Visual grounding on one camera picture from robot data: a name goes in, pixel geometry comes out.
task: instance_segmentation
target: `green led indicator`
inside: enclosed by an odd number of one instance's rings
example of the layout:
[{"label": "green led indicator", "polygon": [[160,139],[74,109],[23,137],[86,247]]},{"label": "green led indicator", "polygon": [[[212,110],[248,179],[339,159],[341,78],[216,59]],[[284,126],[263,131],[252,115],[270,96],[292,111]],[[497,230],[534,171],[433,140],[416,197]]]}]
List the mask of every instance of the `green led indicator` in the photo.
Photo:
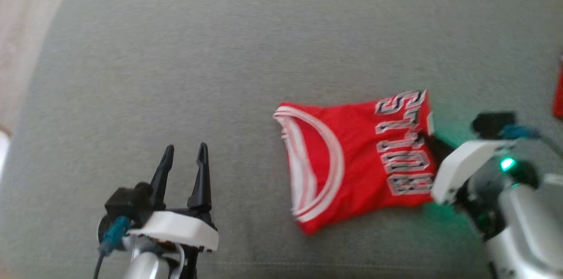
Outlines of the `green led indicator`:
[{"label": "green led indicator", "polygon": [[510,169],[516,162],[512,158],[505,158],[501,161],[501,169],[502,171],[507,171]]}]

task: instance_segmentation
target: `light wood floor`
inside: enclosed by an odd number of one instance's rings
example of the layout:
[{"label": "light wood floor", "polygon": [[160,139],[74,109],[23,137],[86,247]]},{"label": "light wood floor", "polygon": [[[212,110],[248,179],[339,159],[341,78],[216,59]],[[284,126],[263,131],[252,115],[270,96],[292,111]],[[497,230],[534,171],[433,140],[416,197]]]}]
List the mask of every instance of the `light wood floor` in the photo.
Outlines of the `light wood floor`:
[{"label": "light wood floor", "polygon": [[62,0],[0,0],[0,126],[14,131],[49,23]]}]

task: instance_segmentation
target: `basketball jersey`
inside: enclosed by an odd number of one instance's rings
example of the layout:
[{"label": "basketball jersey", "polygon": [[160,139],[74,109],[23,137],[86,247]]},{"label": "basketball jersey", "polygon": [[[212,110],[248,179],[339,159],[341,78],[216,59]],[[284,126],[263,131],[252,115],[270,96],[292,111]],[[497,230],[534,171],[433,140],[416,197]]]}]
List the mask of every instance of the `basketball jersey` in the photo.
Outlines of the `basketball jersey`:
[{"label": "basketball jersey", "polygon": [[431,201],[427,91],[332,107],[282,103],[292,212],[304,233],[389,206]]}]

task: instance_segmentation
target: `gray fabric surface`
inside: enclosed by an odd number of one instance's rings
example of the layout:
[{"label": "gray fabric surface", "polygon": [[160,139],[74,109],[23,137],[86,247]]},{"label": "gray fabric surface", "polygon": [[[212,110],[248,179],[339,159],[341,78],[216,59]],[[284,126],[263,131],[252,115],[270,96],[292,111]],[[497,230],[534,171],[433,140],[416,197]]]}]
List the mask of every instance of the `gray fabric surface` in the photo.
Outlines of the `gray fabric surface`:
[{"label": "gray fabric surface", "polygon": [[[483,277],[485,257],[448,208],[385,209],[305,237],[271,115],[431,90],[460,143],[482,110],[550,116],[563,0],[64,0],[0,184],[0,261],[18,278],[90,277],[107,197],[149,180],[176,146],[169,207],[185,204],[201,141],[219,251],[201,278]],[[561,163],[525,145],[540,169]],[[119,277],[128,256],[104,262]]]}]

